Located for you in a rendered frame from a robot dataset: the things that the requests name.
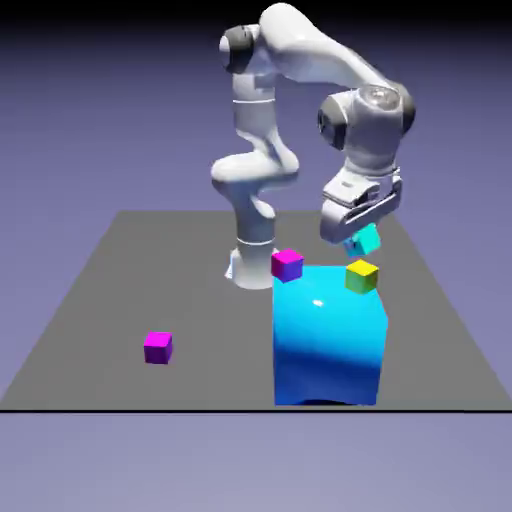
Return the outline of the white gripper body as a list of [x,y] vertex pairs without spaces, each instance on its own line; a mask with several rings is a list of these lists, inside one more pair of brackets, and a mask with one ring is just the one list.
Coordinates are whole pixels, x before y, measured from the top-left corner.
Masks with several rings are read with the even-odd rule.
[[340,244],[356,232],[394,212],[401,202],[402,181],[393,184],[390,194],[378,201],[347,207],[326,199],[321,209],[320,236],[331,244]]

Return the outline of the small cyan cube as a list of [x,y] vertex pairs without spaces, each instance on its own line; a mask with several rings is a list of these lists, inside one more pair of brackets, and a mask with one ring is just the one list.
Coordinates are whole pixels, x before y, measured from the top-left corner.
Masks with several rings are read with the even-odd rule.
[[343,241],[349,257],[362,257],[381,247],[381,238],[375,223],[370,223]]

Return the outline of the small yellow cube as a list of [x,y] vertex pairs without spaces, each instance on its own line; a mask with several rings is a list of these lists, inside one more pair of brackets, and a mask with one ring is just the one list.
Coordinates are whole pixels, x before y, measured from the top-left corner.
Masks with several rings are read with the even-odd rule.
[[362,259],[346,267],[345,288],[364,295],[377,287],[379,267]]

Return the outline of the small magenta cube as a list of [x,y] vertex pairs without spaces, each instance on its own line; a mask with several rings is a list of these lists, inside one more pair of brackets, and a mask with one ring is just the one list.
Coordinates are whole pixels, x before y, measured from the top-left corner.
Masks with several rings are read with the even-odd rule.
[[144,359],[148,364],[168,364],[172,355],[171,332],[149,331],[143,345]]
[[271,257],[272,276],[286,283],[302,277],[304,257],[294,249],[274,252]]

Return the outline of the large cyan box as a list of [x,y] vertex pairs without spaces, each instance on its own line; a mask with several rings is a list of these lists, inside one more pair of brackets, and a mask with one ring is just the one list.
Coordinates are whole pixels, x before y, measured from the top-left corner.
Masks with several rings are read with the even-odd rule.
[[277,405],[377,402],[388,317],[377,290],[345,287],[344,266],[305,266],[274,280],[272,331]]

